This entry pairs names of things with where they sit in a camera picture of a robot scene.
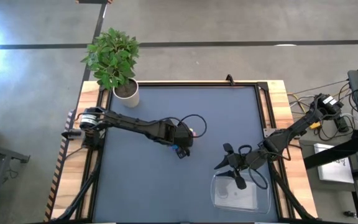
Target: concrete floor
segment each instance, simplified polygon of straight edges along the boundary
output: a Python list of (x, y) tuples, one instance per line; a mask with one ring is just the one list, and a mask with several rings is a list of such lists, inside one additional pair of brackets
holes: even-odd
[[(73, 0), (0, 0), (0, 44), (91, 42), (99, 9)], [(349, 40), (358, 39), (358, 0), (115, 0), (104, 18), (103, 30), (109, 27), (140, 42)], [(85, 49), (0, 50), (0, 145), (31, 155), (25, 166), (12, 163), (20, 175), (3, 185), (0, 223), (43, 219), (84, 55)], [(135, 70), (138, 80), (222, 80), (228, 73), (284, 80), (296, 92), (345, 80), (357, 68), (358, 45), (323, 45), (141, 49)], [(341, 86), (300, 96), (335, 94)], [(345, 202), (338, 200), (343, 195)], [(354, 210), (350, 192), (313, 189), (313, 196), (321, 218), (358, 223), (341, 215)]]

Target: black metal frame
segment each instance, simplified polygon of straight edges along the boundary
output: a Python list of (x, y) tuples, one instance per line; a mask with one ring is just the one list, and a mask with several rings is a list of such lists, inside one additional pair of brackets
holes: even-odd
[[(226, 87), (230, 87), (233, 86), (230, 82), (139, 82), (139, 86), (157, 86), (157, 87), (166, 87), (166, 86), (171, 86), (171, 87), (189, 87), (189, 86), (197, 86), (197, 87), (222, 87), (222, 86), (226, 86)], [(261, 124), (261, 128), (262, 128), (262, 132), (264, 131), (264, 128), (267, 127), (266, 122), (265, 122), (265, 116), (264, 116), (264, 111), (263, 111), (263, 107), (262, 107), (262, 100), (261, 100), (261, 96), (260, 96), (260, 90), (264, 91), (265, 94), (265, 98), (266, 98), (266, 103), (267, 103), (267, 113), (269, 116), (269, 120), (270, 123), (272, 125), (272, 128), (275, 128), (276, 124), (275, 124), (275, 118), (274, 118), (274, 114), (273, 114), (273, 107), (272, 107), (272, 102), (270, 99), (270, 95), (269, 95), (269, 89), (267, 88), (267, 82), (236, 82), (234, 84), (235, 87), (239, 87), (239, 86), (244, 86), (244, 87), (253, 87), (255, 90), (255, 96), (257, 98), (257, 107), (258, 107), (258, 111), (259, 111), (259, 118), (260, 118), (260, 124)], [(103, 95), (103, 91), (99, 91), (99, 95), (98, 95), (98, 101), (97, 104), (98, 106), (101, 106), (101, 99), (102, 99), (102, 95)], [(108, 94), (108, 100), (107, 100), (107, 107), (108, 109), (110, 109), (111, 107), (111, 101), (112, 101), (112, 91), (109, 92)], [(99, 149), (98, 151), (98, 157), (99, 156), (103, 156), (103, 148)], [(85, 161), (85, 172), (84, 176), (83, 176), (83, 182), (86, 180), (85, 176), (88, 176), (87, 173), (90, 170), (90, 161), (91, 161), (91, 156), (92, 153), (88, 153), (87, 157), (86, 157), (86, 161)], [(287, 174), (285, 172), (285, 168), (283, 165), (283, 161), (279, 161), (279, 166), (280, 166), (280, 170), (279, 173), (280, 175), (283, 177), (283, 180), (285, 181), (286, 184), (288, 184), (288, 180), (287, 180)], [(97, 194), (97, 190), (98, 190), (98, 180), (99, 180), (99, 175), (96, 176), (96, 180), (93, 184), (92, 190), (91, 190), (91, 197), (90, 197), (90, 202), (89, 202), (89, 210), (88, 210), (88, 216), (87, 219), (88, 220), (93, 220), (93, 215), (94, 215), (94, 206), (95, 206), (95, 201), (96, 201), (96, 194)], [(274, 196), (274, 201), (275, 201), (275, 205), (276, 205), (276, 213), (277, 213), (277, 217), (280, 220), (281, 218), (283, 218), (283, 212), (282, 212), (282, 208), (281, 208), (281, 203), (280, 203), (280, 197), (278, 194), (278, 187), (275, 183), (275, 181), (273, 180), (272, 176), (270, 176), (270, 180), (272, 182), (272, 190), (273, 190), (273, 196)], [(295, 214), (293, 211), (292, 206), (289, 204), (289, 202), (287, 201), (287, 209), (288, 209), (288, 214), (290, 216), (290, 218), (295, 218)], [(76, 212), (76, 218), (81, 218), (82, 216), (82, 204), (80, 207), (78, 207), (77, 212)]]

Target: wooden table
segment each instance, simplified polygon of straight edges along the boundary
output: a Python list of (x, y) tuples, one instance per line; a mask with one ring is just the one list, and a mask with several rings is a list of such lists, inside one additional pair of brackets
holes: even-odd
[[(158, 81), (158, 82), (181, 82), (181, 81)], [(203, 81), (203, 82), (222, 82), (222, 81)], [(275, 117), (275, 124), (277, 128), (287, 128), (293, 124), (293, 118), (291, 109), (289, 106), (287, 91), (285, 89), (284, 82), (282, 80), (252, 80), (252, 81), (236, 81), (240, 82), (267, 82), (268, 90), (270, 94), (270, 100), (272, 102), (273, 114)], [(81, 95), (76, 109), (76, 113), (82, 113), (85, 108), (96, 106), (99, 94), (99, 85), (96, 82), (84, 82)], [(262, 106), (264, 110), (265, 121), (267, 127), (271, 127), (269, 115), (267, 113), (267, 103), (266, 97), (263, 91), (260, 91)], [(106, 106), (108, 98), (108, 93), (105, 91), (102, 97), (102, 106)], [(72, 111), (68, 115), (67, 123), (65, 129), (70, 127), (70, 120), (72, 116)], [(79, 128), (79, 122), (75, 121), (73, 123), (73, 128)], [(299, 145), (297, 141), (292, 141), (291, 144)], [(56, 169), (54, 177), (52, 180), (51, 191), (49, 194), (49, 199), (47, 202), (47, 208), (45, 211), (44, 221), (48, 221), (50, 218), (59, 217), (69, 206), (72, 200), (75, 198), (77, 193), (80, 190), (81, 180), (84, 174), (85, 160), (87, 155), (87, 150), (82, 149), (76, 154), (70, 156), (70, 159), (63, 161), (65, 153), (69, 154), (76, 149), (81, 147), (81, 140), (72, 140), (68, 144), (68, 141), (63, 138), (61, 143), (61, 148), (58, 156), (58, 161), (56, 164)], [(312, 216), (317, 217), (316, 207), (314, 205), (313, 196), (311, 193), (308, 176), (306, 173), (305, 165), (303, 163), (301, 150), (297, 147), (289, 147), (291, 154), (291, 161), (285, 161), (285, 172), (287, 173), (287, 179), (291, 191), (299, 202), (306, 208), (308, 213)], [(90, 193), (91, 188), (88, 190), (84, 206), (82, 217), (87, 217), (87, 211), (90, 203)], [(287, 209), (287, 201), (283, 192), (279, 188), (280, 204), (283, 210), (283, 217), (289, 217)]]

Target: white pot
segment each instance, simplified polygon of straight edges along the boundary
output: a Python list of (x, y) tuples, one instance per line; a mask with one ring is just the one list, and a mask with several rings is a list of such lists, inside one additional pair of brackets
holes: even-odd
[(133, 108), (135, 106), (138, 105), (139, 103), (139, 84), (137, 83), (137, 81), (134, 79), (134, 78), (129, 78), (130, 80), (133, 80), (135, 83), (136, 83), (136, 92), (130, 96), (130, 97), (127, 97), (127, 98), (122, 98), (122, 97), (119, 97), (116, 95), (116, 91), (115, 91), (115, 88), (113, 87), (112, 89), (112, 92), (114, 93), (114, 96), (119, 99), (119, 101), (127, 106), (127, 107), (130, 107), (130, 108)]

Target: clear plastic bin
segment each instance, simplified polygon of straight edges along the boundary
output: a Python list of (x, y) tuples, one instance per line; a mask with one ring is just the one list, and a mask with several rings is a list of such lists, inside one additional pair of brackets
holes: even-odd
[[(252, 213), (268, 213), (270, 211), (270, 186), (267, 189), (261, 189), (250, 178), (248, 170), (240, 172), (247, 184), (247, 188), (240, 190), (236, 182), (231, 177), (217, 177), (215, 173), (211, 184), (211, 198), (216, 208), (226, 210), (236, 210)], [(255, 172), (253, 178), (260, 185), (264, 185), (262, 177)]]

